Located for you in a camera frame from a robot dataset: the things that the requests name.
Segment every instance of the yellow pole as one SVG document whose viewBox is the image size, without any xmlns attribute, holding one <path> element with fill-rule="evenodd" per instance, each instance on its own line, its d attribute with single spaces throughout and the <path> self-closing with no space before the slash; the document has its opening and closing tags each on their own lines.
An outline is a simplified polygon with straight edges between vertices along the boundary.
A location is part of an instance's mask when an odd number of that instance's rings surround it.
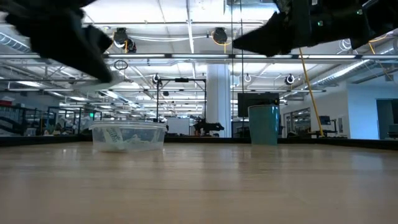
<svg viewBox="0 0 398 224">
<path fill-rule="evenodd" d="M 317 115 L 317 121 L 318 121 L 318 125 L 319 125 L 319 131 L 321 132 L 321 136 L 323 137 L 323 130 L 322 130 L 322 125 L 321 125 L 321 120 L 319 119 L 317 103 L 315 102 L 315 99 L 314 99 L 314 97 L 313 97 L 313 93 L 312 93 L 312 89 L 311 89 L 311 85 L 310 85 L 310 80 L 308 79 L 307 69 L 305 68 L 305 62 L 304 62 L 304 58 L 303 58 L 303 51 L 301 50 L 301 48 L 299 48 L 299 50 L 300 50 L 301 63 L 303 64 L 303 69 L 304 69 L 305 81 L 307 82 L 308 89 L 310 90 L 310 95 L 311 95 L 311 100 L 312 100 L 313 108 L 314 108 L 314 110 L 315 110 L 315 114 Z"/>
</svg>

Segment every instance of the ceiling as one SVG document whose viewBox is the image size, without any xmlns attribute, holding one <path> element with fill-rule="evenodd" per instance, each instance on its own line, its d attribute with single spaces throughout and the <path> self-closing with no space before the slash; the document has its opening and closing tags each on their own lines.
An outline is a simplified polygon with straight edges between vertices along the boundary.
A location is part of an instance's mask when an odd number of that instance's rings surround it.
<svg viewBox="0 0 398 224">
<path fill-rule="evenodd" d="M 189 0 L 189 1 L 175 1 L 175 0 L 146 0 L 146 1 L 131 1 L 131 0 L 99 0 L 84 8 L 86 12 L 85 23 L 93 24 L 101 29 L 103 32 L 112 36 L 113 32 L 118 27 L 126 27 L 127 33 L 132 37 L 137 45 L 137 54 L 241 54 L 240 50 L 232 49 L 232 45 L 222 46 L 217 45 L 211 38 L 211 33 L 215 27 L 224 27 L 229 37 L 229 42 L 242 33 L 250 32 L 253 29 L 265 24 L 274 12 L 274 9 L 255 10 L 243 7 L 242 13 L 240 10 L 233 11 L 231 17 L 230 11 L 224 12 L 223 0 Z M 192 30 L 193 42 L 190 42 L 190 28 Z M 9 26 L 3 24 L 0 26 L 0 33 L 7 34 L 13 39 L 29 45 L 29 41 L 17 33 L 15 33 Z M 375 43 L 375 47 L 389 41 L 388 38 Z M 303 48 L 304 54 L 327 54 L 327 55 L 344 55 L 344 54 L 363 54 L 369 52 L 369 47 L 366 45 L 353 52 L 349 49 L 349 43 L 341 41 L 330 42 L 327 44 L 320 44 L 314 47 Z M 0 45 L 1 54 L 20 54 L 5 45 Z M 108 54 L 123 53 L 122 49 L 112 46 L 108 49 Z M 292 51 L 292 54 L 298 54 L 298 49 Z M 35 79 L 43 78 L 47 74 L 53 79 L 68 79 L 75 77 L 90 78 L 79 71 L 61 67 L 61 65 L 51 66 L 47 68 L 44 64 L 37 63 L 34 60 L 3 60 L 5 67 L 17 67 L 31 72 Z M 113 68 L 114 60 L 107 60 L 111 69 Z M 151 99 L 154 93 L 139 92 L 143 89 L 151 89 L 152 78 L 158 74 L 162 78 L 206 78 L 208 60 L 166 60 L 166 59 L 150 59 L 150 63 L 146 59 L 132 59 L 129 60 L 129 68 L 120 71 L 120 76 L 126 77 L 130 82 L 123 82 L 114 86 L 114 89 L 128 89 L 130 92 L 120 91 L 117 94 L 134 103 L 154 103 Z M 264 63 L 258 61 L 218 61 L 218 63 L 227 63 L 229 69 L 232 71 L 234 80 L 238 86 L 236 89 L 242 89 L 242 81 L 240 75 L 249 75 L 250 82 L 243 81 L 243 88 L 247 90 L 285 90 L 290 87 L 284 83 L 284 79 L 289 74 L 292 74 L 297 79 L 297 82 L 303 82 L 303 67 L 300 61 L 290 63 Z M 306 69 L 311 80 L 316 79 L 317 76 L 328 70 L 338 66 L 339 63 L 325 62 L 325 63 L 306 63 Z M 3 78 L 11 78 L 15 74 L 1 74 Z M 59 88 L 70 88 L 70 84 L 65 82 L 48 83 L 49 87 L 56 84 Z M 192 92 L 170 92 L 170 96 L 161 96 L 163 99 L 204 99 L 204 92 L 200 87 L 191 83 L 175 83 L 170 82 L 167 88 L 173 89 L 189 89 L 195 90 Z M 70 95 L 71 93 L 61 93 L 62 95 Z M 100 97 L 97 93 L 74 93 L 78 96 L 89 96 L 91 100 L 104 101 L 103 96 Z M 188 103 L 182 107 L 195 108 L 196 113 L 200 113 L 201 106 L 197 107 L 197 102 L 182 102 Z M 174 110 L 173 113 L 182 114 L 183 110 Z"/>
</svg>

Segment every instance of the table surface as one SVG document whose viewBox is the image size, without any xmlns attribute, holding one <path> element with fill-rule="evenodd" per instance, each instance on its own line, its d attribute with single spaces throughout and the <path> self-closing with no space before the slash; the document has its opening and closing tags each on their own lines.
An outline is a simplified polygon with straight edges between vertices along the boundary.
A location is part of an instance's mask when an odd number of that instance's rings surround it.
<svg viewBox="0 0 398 224">
<path fill-rule="evenodd" d="M 90 142 L 0 149 L 0 223 L 396 223 L 398 154 L 321 145 Z"/>
</svg>

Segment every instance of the teal cup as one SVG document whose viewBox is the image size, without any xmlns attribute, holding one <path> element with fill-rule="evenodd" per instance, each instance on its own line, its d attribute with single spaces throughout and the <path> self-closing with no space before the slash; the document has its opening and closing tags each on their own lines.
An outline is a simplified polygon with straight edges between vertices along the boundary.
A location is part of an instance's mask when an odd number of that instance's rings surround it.
<svg viewBox="0 0 398 224">
<path fill-rule="evenodd" d="M 252 144 L 276 146 L 279 133 L 279 107 L 275 105 L 250 106 L 249 127 Z"/>
</svg>

